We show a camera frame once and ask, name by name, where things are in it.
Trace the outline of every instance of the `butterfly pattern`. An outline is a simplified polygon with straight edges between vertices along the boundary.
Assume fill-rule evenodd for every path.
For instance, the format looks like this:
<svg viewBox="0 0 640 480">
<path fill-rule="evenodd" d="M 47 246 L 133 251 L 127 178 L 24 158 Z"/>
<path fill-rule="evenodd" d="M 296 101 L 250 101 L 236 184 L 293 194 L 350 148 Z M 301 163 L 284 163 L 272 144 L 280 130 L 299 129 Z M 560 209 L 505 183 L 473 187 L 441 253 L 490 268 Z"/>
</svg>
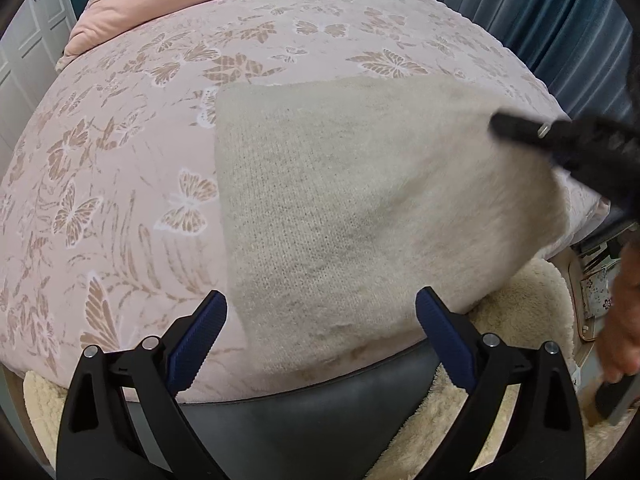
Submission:
<svg viewBox="0 0 640 480">
<path fill-rule="evenodd" d="M 47 150 L 50 180 L 60 180 L 66 175 L 71 165 L 71 152 L 84 148 L 88 138 L 88 125 L 85 119 L 82 119 L 75 128 L 64 132 L 62 139 Z"/>
<path fill-rule="evenodd" d="M 207 227 L 207 219 L 199 208 L 215 199 L 218 186 L 210 178 L 202 178 L 184 168 L 178 174 L 178 185 L 180 193 L 172 195 L 169 200 L 173 207 L 158 219 L 154 227 L 185 236 L 197 236 Z"/>
<path fill-rule="evenodd" d="M 98 345 L 103 352 L 120 350 L 118 332 L 113 319 L 107 292 L 102 286 L 100 277 L 95 271 L 88 273 L 86 301 L 84 302 L 84 319 L 89 330 L 82 332 L 80 344 L 82 348 Z"/>
<path fill-rule="evenodd" d="M 76 184 L 70 180 L 60 199 L 51 231 L 54 235 L 64 233 L 65 247 L 75 248 L 82 241 L 84 230 L 91 223 L 95 211 L 101 204 L 102 197 L 96 196 L 76 206 Z"/>
<path fill-rule="evenodd" d="M 178 75 L 180 67 L 186 63 L 196 61 L 215 60 L 220 57 L 220 51 L 216 48 L 209 48 L 204 42 L 200 42 L 183 54 L 178 54 L 175 60 L 163 63 L 148 72 L 152 79 L 152 84 L 159 88 L 164 88 L 169 81 Z"/>
<path fill-rule="evenodd" d="M 311 22 L 296 22 L 296 33 L 303 36 L 324 32 L 334 38 L 344 38 L 347 35 L 348 26 L 344 23 L 333 23 L 332 25 L 315 25 Z"/>
<path fill-rule="evenodd" d="M 133 348 L 224 290 L 222 85 L 424 73 L 558 111 L 512 53 L 434 0 L 212 0 L 82 54 L 36 108 L 0 185 L 0 361 L 66 386 L 82 347 Z M 272 392 L 242 367 L 229 313 L 181 401 Z"/>
<path fill-rule="evenodd" d="M 284 61 L 285 63 L 297 63 L 297 56 L 304 56 L 308 54 L 308 51 L 304 48 L 297 48 L 295 46 L 286 46 L 284 48 L 284 54 L 276 54 L 276 56 L 271 56 L 271 59 L 278 59 L 280 61 Z"/>
</svg>

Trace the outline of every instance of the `black clamp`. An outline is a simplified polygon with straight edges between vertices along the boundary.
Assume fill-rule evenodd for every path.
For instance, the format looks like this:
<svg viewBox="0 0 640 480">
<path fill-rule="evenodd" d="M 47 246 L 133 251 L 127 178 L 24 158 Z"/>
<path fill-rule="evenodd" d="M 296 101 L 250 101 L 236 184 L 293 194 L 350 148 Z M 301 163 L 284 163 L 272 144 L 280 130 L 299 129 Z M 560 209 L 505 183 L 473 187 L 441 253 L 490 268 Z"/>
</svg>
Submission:
<svg viewBox="0 0 640 480">
<path fill-rule="evenodd" d="M 228 480 L 182 414 L 175 395 L 193 383 L 226 321 L 226 300 L 212 291 L 162 337 L 105 354 L 92 345 L 76 367 L 62 413 L 57 476 L 63 480 Z M 151 464 L 122 388 L 135 388 L 172 472 Z"/>
<path fill-rule="evenodd" d="M 416 313 L 451 381 L 469 396 L 417 480 L 584 480 L 586 452 L 580 408 L 562 352 L 508 346 L 480 335 L 452 314 L 432 288 L 416 297 Z M 509 384 L 521 384 L 496 459 L 471 471 Z"/>
</svg>

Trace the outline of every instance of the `white cabinet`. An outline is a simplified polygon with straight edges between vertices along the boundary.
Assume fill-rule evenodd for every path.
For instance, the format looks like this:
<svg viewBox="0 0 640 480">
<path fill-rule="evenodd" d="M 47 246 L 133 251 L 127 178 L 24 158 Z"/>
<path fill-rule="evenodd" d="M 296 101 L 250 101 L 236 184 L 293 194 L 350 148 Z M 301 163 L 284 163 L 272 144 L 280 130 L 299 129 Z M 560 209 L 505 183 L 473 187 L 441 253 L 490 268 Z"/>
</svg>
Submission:
<svg viewBox="0 0 640 480">
<path fill-rule="evenodd" d="M 25 0 L 0 40 L 0 178 L 75 22 L 70 0 Z"/>
</svg>

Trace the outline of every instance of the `hand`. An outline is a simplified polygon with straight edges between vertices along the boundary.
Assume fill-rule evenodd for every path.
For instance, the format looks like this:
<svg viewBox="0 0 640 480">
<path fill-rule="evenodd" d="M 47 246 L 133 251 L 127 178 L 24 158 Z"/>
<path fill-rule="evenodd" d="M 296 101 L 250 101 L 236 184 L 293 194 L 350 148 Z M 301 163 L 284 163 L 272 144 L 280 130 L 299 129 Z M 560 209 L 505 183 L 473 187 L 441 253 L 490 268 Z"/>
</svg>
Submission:
<svg viewBox="0 0 640 480">
<path fill-rule="evenodd" d="M 623 375 L 633 375 L 640 370 L 640 242 L 628 243 L 620 257 L 620 273 L 612 288 L 612 306 L 596 340 L 608 383 L 617 383 Z"/>
</svg>

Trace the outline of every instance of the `knit fabric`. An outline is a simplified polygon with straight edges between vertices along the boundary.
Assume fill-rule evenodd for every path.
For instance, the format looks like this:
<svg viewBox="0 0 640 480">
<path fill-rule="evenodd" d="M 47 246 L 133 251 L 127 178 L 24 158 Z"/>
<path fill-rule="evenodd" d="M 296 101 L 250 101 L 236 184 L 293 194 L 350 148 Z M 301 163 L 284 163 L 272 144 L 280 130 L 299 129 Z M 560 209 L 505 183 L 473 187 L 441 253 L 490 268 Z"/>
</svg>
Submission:
<svg viewBox="0 0 640 480">
<path fill-rule="evenodd" d="M 411 345 L 420 288 L 467 312 L 561 235 L 546 160 L 488 133 L 505 106 L 435 75 L 221 89 L 228 296 L 257 367 Z"/>
</svg>

